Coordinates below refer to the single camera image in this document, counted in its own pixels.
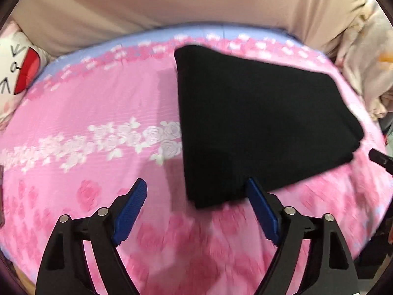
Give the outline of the crumpled grey floral blanket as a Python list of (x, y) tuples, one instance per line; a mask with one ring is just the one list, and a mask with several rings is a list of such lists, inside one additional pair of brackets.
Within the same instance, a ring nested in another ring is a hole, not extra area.
[(344, 31), (335, 65), (373, 120), (392, 111), (392, 24), (376, 0)]

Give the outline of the black pants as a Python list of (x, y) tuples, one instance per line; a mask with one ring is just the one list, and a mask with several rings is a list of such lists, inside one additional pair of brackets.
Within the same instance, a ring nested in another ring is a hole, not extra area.
[(187, 45), (175, 51), (186, 195), (197, 209), (350, 162), (364, 131), (327, 74)]

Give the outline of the dark smartphone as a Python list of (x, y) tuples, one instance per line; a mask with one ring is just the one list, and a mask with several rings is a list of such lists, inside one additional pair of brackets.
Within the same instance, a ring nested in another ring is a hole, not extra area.
[(4, 202), (3, 202), (3, 179), (4, 179), (4, 166), (0, 166), (0, 228), (5, 224), (4, 215)]

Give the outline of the beige fabric headboard cover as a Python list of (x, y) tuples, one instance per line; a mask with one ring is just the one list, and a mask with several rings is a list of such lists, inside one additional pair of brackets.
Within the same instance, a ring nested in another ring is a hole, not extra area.
[(366, 0), (20, 0), (11, 16), (53, 56), (126, 34), (182, 23), (276, 27), (332, 51)]

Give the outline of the pink floral bed sheet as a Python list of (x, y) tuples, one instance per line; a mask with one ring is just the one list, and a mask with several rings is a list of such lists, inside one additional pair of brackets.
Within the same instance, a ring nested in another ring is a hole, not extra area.
[(147, 200), (119, 246), (142, 294), (253, 294), (274, 255), (251, 205), (196, 212), (186, 201), (175, 47), (202, 43), (233, 55), (330, 73), (365, 136), (350, 164), (277, 192), (284, 205), (334, 215), (357, 255), (381, 223), (392, 177), (371, 162), (380, 128), (322, 53), (287, 35), (195, 25), (115, 39), (48, 65), (1, 134), (5, 225), (1, 251), (35, 280), (58, 218), (92, 215), (147, 182)]

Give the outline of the white cat face pillow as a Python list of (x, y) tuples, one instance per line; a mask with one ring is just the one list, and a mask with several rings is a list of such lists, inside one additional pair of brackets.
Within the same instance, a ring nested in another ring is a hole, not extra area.
[(30, 42), (18, 24), (7, 20), (1, 30), (1, 130), (4, 130), (36, 76), (53, 60)]

